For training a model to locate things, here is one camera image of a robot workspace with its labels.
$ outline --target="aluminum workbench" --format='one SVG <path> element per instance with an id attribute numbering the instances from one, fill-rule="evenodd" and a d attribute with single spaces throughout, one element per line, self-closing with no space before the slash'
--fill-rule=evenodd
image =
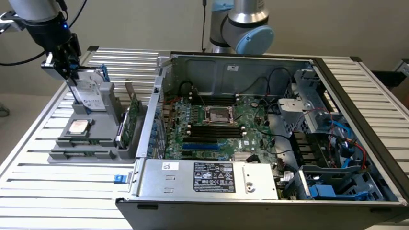
<path id="1" fill-rule="evenodd" d="M 95 48 L 84 55 L 88 66 L 106 64 L 116 96 L 130 103 L 126 79 L 148 104 L 158 76 L 158 51 Z M 409 175 L 409 111 L 367 66 L 349 57 L 323 57 L 344 90 Z M 0 166 L 0 229 L 131 229 L 112 198 L 126 184 L 114 184 L 134 164 L 50 164 L 48 151 L 74 112 L 74 96 L 60 87 L 34 125 Z M 385 223 L 371 230 L 403 230 Z"/>

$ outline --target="white wall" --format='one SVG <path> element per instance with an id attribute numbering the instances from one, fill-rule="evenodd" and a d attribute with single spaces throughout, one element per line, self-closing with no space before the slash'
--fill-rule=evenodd
<path id="1" fill-rule="evenodd" d="M 66 2 L 74 17 L 82 0 Z M 407 0 L 267 0 L 267 6 L 276 31 L 271 53 L 360 56 L 373 69 L 392 69 L 409 57 Z M 7 0 L 0 9 L 10 9 Z M 202 20 L 200 0 L 90 0 L 72 31 L 83 51 L 90 45 L 199 51 Z M 40 51 L 27 32 L 0 36 L 0 62 Z M 40 62 L 0 67 L 0 92 L 52 95 L 62 83 Z"/>

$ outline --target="floor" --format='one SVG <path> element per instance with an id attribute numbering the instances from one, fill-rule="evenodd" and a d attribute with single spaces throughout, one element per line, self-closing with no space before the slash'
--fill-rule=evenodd
<path id="1" fill-rule="evenodd" d="M 0 117 L 0 164 L 14 150 L 50 100 L 51 96 L 0 94 L 0 102 L 11 110 L 8 117 Z"/>

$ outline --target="blue pcie slot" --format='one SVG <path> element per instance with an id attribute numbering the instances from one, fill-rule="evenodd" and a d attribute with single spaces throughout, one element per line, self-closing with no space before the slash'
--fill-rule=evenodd
<path id="1" fill-rule="evenodd" d="M 182 148 L 187 150 L 219 150 L 220 146 L 218 144 L 215 145 L 183 144 Z"/>

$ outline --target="power supply label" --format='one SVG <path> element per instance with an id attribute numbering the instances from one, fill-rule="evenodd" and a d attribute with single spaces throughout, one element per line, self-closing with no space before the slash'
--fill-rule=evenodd
<path id="1" fill-rule="evenodd" d="M 194 189 L 200 193 L 235 193 L 234 164 L 195 163 Z"/>

